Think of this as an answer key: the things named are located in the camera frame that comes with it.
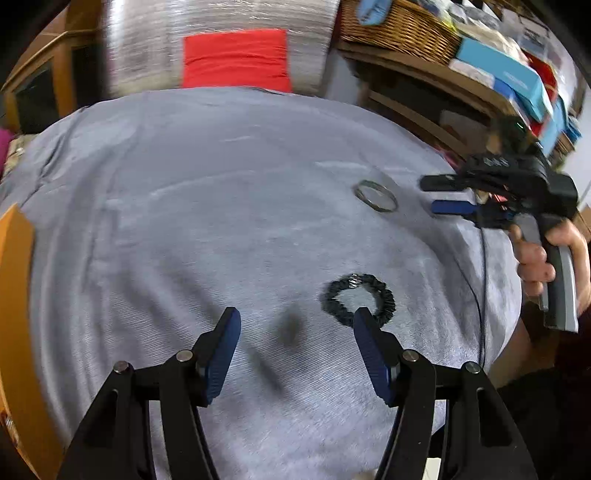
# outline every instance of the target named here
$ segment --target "metal ring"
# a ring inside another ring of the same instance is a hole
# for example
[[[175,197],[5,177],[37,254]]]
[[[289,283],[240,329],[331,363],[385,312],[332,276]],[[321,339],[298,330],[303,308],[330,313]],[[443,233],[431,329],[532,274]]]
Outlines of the metal ring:
[[[367,187],[369,189],[376,190],[377,192],[383,193],[384,195],[386,195],[386,197],[388,197],[390,200],[392,200],[394,202],[394,208],[390,209],[390,208],[380,207],[380,205],[376,205],[374,202],[369,200],[363,194],[363,192],[361,191],[361,187]],[[396,210],[398,210],[398,200],[396,200],[396,197],[394,196],[394,194],[390,190],[388,190],[386,187],[384,187],[383,185],[380,185],[379,183],[376,183],[371,180],[361,180],[353,188],[353,192],[355,193],[355,196],[359,200],[361,200],[364,204],[369,205],[376,212],[389,213],[389,212],[395,212]]]

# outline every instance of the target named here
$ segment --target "black scrunchie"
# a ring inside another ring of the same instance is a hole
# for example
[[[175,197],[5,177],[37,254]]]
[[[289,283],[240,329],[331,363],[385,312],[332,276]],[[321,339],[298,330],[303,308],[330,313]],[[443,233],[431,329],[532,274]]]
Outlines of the black scrunchie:
[[[346,327],[353,328],[353,313],[347,310],[345,305],[339,302],[336,297],[343,290],[357,288],[361,285],[366,285],[368,290],[370,290],[376,298],[378,308],[374,312],[374,319],[381,328],[390,321],[396,311],[394,296],[392,295],[392,292],[386,288],[384,282],[379,281],[373,275],[368,275],[367,273],[352,273],[340,280],[331,282],[324,295],[323,309],[326,313],[330,313]]]

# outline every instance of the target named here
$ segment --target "pink fabric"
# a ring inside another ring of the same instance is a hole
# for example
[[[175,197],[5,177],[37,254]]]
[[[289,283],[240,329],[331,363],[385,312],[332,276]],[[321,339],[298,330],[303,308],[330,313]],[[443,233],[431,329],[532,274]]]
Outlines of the pink fabric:
[[[12,133],[0,128],[0,175],[4,171],[4,164],[6,163],[6,156],[8,155],[8,147],[11,140]]]

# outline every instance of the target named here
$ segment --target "wooden shelf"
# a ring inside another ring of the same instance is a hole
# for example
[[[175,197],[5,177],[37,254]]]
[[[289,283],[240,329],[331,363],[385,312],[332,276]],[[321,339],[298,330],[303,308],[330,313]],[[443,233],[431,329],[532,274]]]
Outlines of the wooden shelf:
[[[500,93],[444,65],[396,51],[346,41],[340,41],[337,48],[346,59],[379,65],[421,80],[490,118],[518,115],[509,100]]]
[[[447,132],[444,128],[431,122],[400,102],[392,100],[391,98],[388,98],[378,92],[374,92],[373,90],[369,91],[368,98],[374,102],[384,105],[393,112],[402,115],[404,118],[416,125],[419,129],[431,135],[439,143],[445,145],[460,157],[466,158],[466,156],[469,154],[467,146],[465,146],[460,140]]]

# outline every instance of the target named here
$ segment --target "gray blanket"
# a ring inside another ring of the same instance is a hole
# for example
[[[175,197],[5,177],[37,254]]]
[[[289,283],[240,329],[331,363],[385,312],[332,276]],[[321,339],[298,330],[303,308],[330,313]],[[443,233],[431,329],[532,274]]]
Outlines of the gray blanket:
[[[376,468],[395,412],[375,395],[352,330],[319,302],[352,272],[392,290],[384,328],[403,347],[454,367],[478,357],[478,230],[429,214],[434,196],[418,179],[450,167],[378,115],[254,89],[147,92],[70,115],[26,156],[0,206],[17,202],[35,226],[33,349],[65,443],[116,360],[162,362],[235,306],[236,354],[220,397],[200,410],[220,477]],[[398,210],[357,199],[362,179],[390,188]],[[486,231],[486,244],[490,366],[521,296],[506,235]],[[434,428],[442,422],[439,406]]]

